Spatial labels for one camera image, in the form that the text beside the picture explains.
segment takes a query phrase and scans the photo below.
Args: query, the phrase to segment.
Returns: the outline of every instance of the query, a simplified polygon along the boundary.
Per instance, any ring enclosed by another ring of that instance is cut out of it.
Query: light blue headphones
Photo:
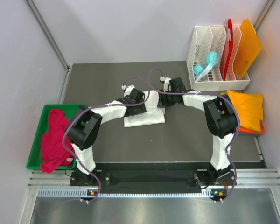
[[[194,74],[196,75],[196,82],[200,81],[203,77],[205,77],[210,70],[215,67],[220,62],[220,55],[216,51],[211,51],[205,57],[205,67],[203,64],[198,64],[193,68]]]

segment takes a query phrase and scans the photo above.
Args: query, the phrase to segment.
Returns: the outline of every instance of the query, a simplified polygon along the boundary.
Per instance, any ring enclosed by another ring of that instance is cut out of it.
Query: folded white cloth
[[[146,113],[124,118],[125,127],[153,125],[165,123],[165,108],[158,108],[159,94],[156,91],[150,91],[148,100],[144,103]]]

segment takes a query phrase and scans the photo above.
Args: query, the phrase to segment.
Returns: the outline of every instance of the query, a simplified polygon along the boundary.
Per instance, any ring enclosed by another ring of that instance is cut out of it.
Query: green bin
[[[36,134],[34,137],[34,141],[32,144],[31,152],[28,158],[27,162],[27,168],[28,169],[41,169],[41,141],[42,136],[45,134],[45,132],[48,130],[48,115],[49,112],[52,109],[58,109],[61,111],[64,111],[65,116],[71,120],[71,118],[74,116],[77,108],[82,104],[50,104],[45,105],[42,110],[42,115],[38,123],[38,127],[36,130]],[[71,168],[75,168],[77,165],[77,161],[74,159]],[[60,166],[56,169],[66,169],[68,167]]]

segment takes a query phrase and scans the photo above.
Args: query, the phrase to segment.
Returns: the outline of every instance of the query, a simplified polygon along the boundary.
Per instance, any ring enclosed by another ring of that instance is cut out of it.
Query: white panel
[[[263,50],[249,70],[246,92],[264,95],[265,134],[260,137],[268,163],[280,174],[280,0],[259,29]]]
[[[42,107],[57,102],[63,77],[25,2],[0,1],[0,224],[16,223]]]
[[[256,22],[266,0],[34,0],[67,63],[185,61],[194,26]]]

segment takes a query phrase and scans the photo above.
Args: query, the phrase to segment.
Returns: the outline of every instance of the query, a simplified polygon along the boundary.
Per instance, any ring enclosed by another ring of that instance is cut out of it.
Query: crumpled red fabric
[[[64,112],[58,109],[52,109],[48,115],[49,129],[42,136],[41,143],[41,170],[43,173],[52,173],[59,166],[70,166],[71,162],[67,161],[72,158],[71,154],[66,151],[62,145],[62,137],[65,133],[69,120]],[[74,151],[68,137],[65,139],[65,145],[71,151]]]

